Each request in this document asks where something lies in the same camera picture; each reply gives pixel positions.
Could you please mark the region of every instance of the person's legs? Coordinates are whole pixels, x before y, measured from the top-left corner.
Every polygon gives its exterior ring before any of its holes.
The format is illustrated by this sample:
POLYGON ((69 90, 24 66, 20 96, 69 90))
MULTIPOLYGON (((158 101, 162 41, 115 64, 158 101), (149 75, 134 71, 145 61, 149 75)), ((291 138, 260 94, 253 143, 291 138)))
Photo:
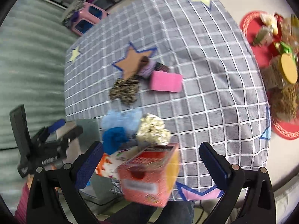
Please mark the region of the person's legs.
POLYGON ((105 221, 112 224, 147 224, 156 207, 132 202, 105 221))
POLYGON ((192 224, 195 200, 168 201, 155 224, 192 224))

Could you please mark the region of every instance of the gray grid tablecloth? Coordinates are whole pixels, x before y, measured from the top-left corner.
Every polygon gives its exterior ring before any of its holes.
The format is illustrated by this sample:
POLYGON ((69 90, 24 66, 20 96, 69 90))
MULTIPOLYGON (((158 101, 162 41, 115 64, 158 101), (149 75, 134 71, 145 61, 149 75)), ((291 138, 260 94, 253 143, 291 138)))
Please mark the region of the gray grid tablecloth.
MULTIPOLYGON (((153 59, 184 77, 180 93, 150 91, 142 81, 133 104, 164 119, 171 141, 180 143, 178 182, 199 191, 214 185, 199 158, 203 141, 244 169, 265 166, 267 97, 247 40, 218 0, 211 10, 189 0, 135 0, 91 28, 67 52, 66 61, 80 46, 75 63, 65 64, 67 120, 96 117, 100 125, 108 110, 129 109, 109 100, 121 76, 112 63, 129 42, 138 50, 156 46, 153 59)), ((180 199, 176 190, 172 198, 180 199)))

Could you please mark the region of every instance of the pink sleeve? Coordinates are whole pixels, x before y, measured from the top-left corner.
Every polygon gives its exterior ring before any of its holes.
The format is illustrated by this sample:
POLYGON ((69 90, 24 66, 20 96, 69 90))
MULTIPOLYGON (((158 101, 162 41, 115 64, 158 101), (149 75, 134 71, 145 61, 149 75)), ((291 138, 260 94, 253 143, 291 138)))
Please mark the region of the pink sleeve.
MULTIPOLYGON (((28 198, 29 198, 29 188, 27 183, 25 183, 22 189, 22 195, 17 210, 15 211, 15 218, 18 220, 20 224, 26 224, 28 198)), ((99 221, 99 224, 110 224, 110 223, 99 221)))

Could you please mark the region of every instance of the red round mat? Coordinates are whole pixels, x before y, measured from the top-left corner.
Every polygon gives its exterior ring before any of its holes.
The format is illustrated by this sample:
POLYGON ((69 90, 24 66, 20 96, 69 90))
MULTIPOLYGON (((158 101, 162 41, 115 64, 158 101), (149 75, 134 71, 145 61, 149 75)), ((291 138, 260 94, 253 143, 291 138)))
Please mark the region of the red round mat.
MULTIPOLYGON (((242 29, 244 35, 246 36, 248 42, 252 44, 255 35, 259 29, 263 26, 260 19, 260 14, 266 13, 263 11, 253 11, 246 14, 240 22, 240 28, 242 29)), ((279 41, 281 37, 280 28, 278 28, 278 35, 274 38, 275 41, 279 41)), ((273 56, 278 55, 278 51, 274 48, 274 45, 269 47, 263 46, 251 46, 252 51, 255 55, 255 59, 258 62, 259 68, 263 68, 269 65, 270 60, 273 56)), ((287 140, 294 140, 299 137, 299 125, 294 125, 291 123, 286 123, 279 121, 271 116, 271 128, 272 130, 287 140)))

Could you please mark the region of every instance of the blue pom pom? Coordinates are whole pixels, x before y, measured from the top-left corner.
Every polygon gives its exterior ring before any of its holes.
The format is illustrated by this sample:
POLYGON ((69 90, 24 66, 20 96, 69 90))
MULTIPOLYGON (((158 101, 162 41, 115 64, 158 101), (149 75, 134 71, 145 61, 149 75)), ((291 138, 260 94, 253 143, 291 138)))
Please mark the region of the blue pom pom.
POLYGON ((116 152, 120 146, 129 141, 123 127, 114 127, 103 133, 103 148, 108 155, 116 152))

